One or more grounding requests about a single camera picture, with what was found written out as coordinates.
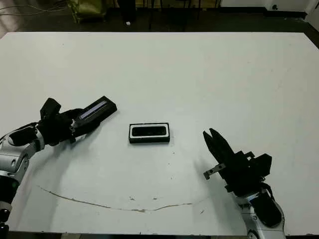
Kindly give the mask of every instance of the scratch mark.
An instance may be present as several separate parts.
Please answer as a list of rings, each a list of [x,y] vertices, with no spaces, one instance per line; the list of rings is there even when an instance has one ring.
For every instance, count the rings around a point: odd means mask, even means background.
[[[154,211],[159,211],[161,209],[164,209],[164,208],[171,208],[171,207],[179,207],[179,206],[185,206],[185,205],[192,205],[192,203],[182,203],[182,204],[173,204],[173,205],[167,205],[167,206],[164,206],[164,207],[160,207],[160,208],[156,208],[156,209],[125,209],[125,208],[112,208],[112,207],[109,207],[109,206],[106,206],[106,205],[102,205],[102,204],[97,204],[97,203],[90,203],[90,202],[86,202],[86,201],[82,201],[82,200],[78,200],[78,199],[74,199],[74,198],[68,198],[68,197],[64,197],[64,196],[61,196],[59,194],[56,194],[56,193],[53,193],[49,190],[46,190],[45,188],[42,188],[41,186],[37,185],[38,188],[40,188],[41,190],[49,193],[49,194],[52,194],[58,198],[62,198],[62,199],[65,199],[65,200],[68,200],[68,201],[72,201],[72,202],[76,202],[76,203],[83,203],[83,204],[88,204],[88,205],[91,205],[91,206],[96,206],[96,207],[100,207],[100,208],[106,208],[106,209],[113,209],[113,210],[120,210],[120,211],[131,211],[131,212],[139,212],[139,213],[146,213],[146,212],[154,212]]]
[[[133,212],[139,212],[139,213],[145,213],[146,211],[149,211],[148,209],[131,209],[130,211],[133,211]]]
[[[152,211],[158,211],[158,210],[161,210],[161,209],[164,209],[164,208],[178,207],[178,206],[183,206],[183,205],[192,205],[192,203],[182,203],[182,204],[167,205],[167,206],[164,206],[164,207],[161,207],[161,208],[153,209]]]

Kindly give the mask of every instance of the table surface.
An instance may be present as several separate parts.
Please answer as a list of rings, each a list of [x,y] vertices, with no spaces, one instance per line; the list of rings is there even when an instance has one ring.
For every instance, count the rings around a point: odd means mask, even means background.
[[[245,235],[202,132],[273,157],[287,235],[319,234],[319,51],[302,33],[9,33],[0,40],[0,134],[102,95],[118,106],[75,145],[35,155],[12,230]],[[131,145],[130,123],[169,122],[169,144]]]

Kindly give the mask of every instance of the black object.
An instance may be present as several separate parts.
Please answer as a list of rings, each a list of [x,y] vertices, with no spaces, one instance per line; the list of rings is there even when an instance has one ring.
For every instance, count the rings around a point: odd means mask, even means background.
[[[105,96],[86,107],[75,119],[75,137],[91,132],[117,110],[116,104]]]
[[[237,197],[257,194],[250,201],[256,215],[268,227],[275,227],[282,220],[281,212],[275,204],[270,186],[263,181],[270,173],[272,158],[263,154],[255,158],[252,152],[234,153],[227,141],[217,131],[210,128],[211,136],[203,132],[208,150],[219,165],[204,172],[206,179],[215,172],[226,181],[228,192],[234,192]]]
[[[0,223],[0,238],[6,239],[8,232],[9,232],[9,226],[4,223]]]
[[[211,136],[203,132],[204,139],[208,150],[218,163],[225,165],[219,174],[227,183],[225,187],[227,191],[234,192],[237,197],[259,192],[260,183],[270,173],[271,156],[263,154],[255,158],[252,152],[234,153],[227,141],[217,131],[212,128],[209,130]],[[204,176],[209,178],[209,170],[204,173]]]
[[[134,123],[130,124],[130,143],[169,142],[168,123]]]
[[[124,22],[134,22],[136,19],[135,0],[118,0]]]
[[[41,132],[45,144],[57,145],[64,140],[75,141],[75,137],[89,133],[100,125],[100,122],[114,113],[115,103],[101,97],[85,109],[74,109],[59,113],[61,105],[49,98],[41,109],[41,120],[37,128]]]
[[[281,222],[281,213],[268,193],[261,193],[258,197],[251,200],[250,203],[254,207],[259,220],[266,226],[272,228]]]
[[[4,193],[0,194],[0,202],[6,202],[11,204],[16,190],[18,189],[19,183],[13,178],[0,176],[0,188],[3,190]]]

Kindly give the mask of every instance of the wire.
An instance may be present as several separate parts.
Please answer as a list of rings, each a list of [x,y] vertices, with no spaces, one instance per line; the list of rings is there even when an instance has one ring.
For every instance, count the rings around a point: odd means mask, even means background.
[[[39,8],[39,7],[36,7],[36,6],[32,6],[32,5],[13,5],[13,6],[6,6],[6,7],[3,7],[3,8],[0,8],[0,10],[7,9],[7,8],[12,8],[12,7],[17,7],[17,8],[18,7],[30,7],[30,8],[37,9],[39,11],[56,11],[54,9],[57,8],[56,6],[54,6],[52,8],[42,9],[42,8]]]
[[[48,8],[48,9],[42,9],[42,8],[39,8],[39,7],[36,7],[36,6],[32,6],[32,5],[28,5],[28,4],[25,4],[25,5],[13,5],[13,6],[7,6],[7,7],[3,7],[3,8],[0,8],[0,10],[3,10],[3,9],[7,9],[7,8],[12,8],[12,7],[16,7],[16,8],[19,8],[19,7],[30,7],[30,8],[33,8],[33,9],[36,9],[36,10],[39,10],[40,12],[34,12],[34,13],[24,13],[24,14],[21,14],[21,13],[0,13],[0,16],[3,16],[3,15],[13,15],[13,16],[32,16],[32,15],[38,15],[40,13],[44,13],[44,12],[55,12],[55,11],[63,11],[63,10],[66,10],[67,7],[60,7],[60,6],[54,6],[52,8]]]

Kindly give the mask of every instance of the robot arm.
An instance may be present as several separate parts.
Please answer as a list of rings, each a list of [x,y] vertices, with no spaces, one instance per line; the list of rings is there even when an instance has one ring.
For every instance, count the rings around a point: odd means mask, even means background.
[[[204,139],[219,164],[204,172],[205,178],[218,172],[226,181],[225,188],[236,197],[249,239],[285,239],[284,213],[270,186],[263,182],[270,173],[271,156],[234,153],[217,131],[209,130],[211,135],[204,132]]]
[[[105,96],[85,109],[59,113],[61,105],[48,98],[40,110],[41,120],[20,127],[0,138],[0,238],[5,238],[5,225],[12,210],[11,203],[23,180],[29,160],[45,148],[57,145],[93,131],[105,118],[117,110]]]

